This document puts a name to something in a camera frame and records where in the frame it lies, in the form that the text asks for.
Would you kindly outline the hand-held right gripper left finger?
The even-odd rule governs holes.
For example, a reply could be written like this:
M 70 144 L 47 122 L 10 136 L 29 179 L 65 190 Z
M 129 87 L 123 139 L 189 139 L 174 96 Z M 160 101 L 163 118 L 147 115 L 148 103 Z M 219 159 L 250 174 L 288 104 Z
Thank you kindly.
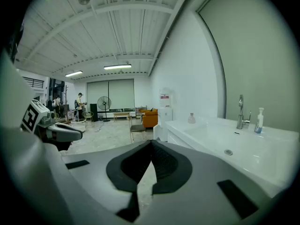
M 67 169 L 93 199 L 134 222 L 140 216 L 137 186 L 151 162 L 151 141 L 98 152 L 65 155 Z

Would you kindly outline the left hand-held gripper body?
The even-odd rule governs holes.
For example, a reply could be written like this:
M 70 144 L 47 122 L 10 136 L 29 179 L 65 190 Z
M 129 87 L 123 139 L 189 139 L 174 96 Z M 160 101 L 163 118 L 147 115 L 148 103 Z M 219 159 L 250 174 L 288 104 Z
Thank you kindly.
M 55 145 L 58 151 L 68 150 L 70 142 L 57 141 L 56 132 L 47 129 L 55 123 L 54 112 L 46 108 L 39 100 L 33 99 L 22 119 L 21 128 L 38 136 L 44 143 Z

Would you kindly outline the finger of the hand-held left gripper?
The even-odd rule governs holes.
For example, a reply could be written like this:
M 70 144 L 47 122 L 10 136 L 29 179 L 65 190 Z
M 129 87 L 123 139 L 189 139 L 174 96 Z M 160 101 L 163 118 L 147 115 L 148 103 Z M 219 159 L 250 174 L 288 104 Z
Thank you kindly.
M 83 137 L 82 131 L 63 123 L 54 124 L 54 133 L 58 142 L 73 142 L 81 140 Z

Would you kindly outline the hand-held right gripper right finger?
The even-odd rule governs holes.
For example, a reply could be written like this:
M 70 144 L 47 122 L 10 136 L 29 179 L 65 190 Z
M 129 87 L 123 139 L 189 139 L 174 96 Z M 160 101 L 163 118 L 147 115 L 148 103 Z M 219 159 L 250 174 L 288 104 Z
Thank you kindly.
M 280 199 L 210 154 L 152 141 L 157 182 L 142 225 L 255 225 Z

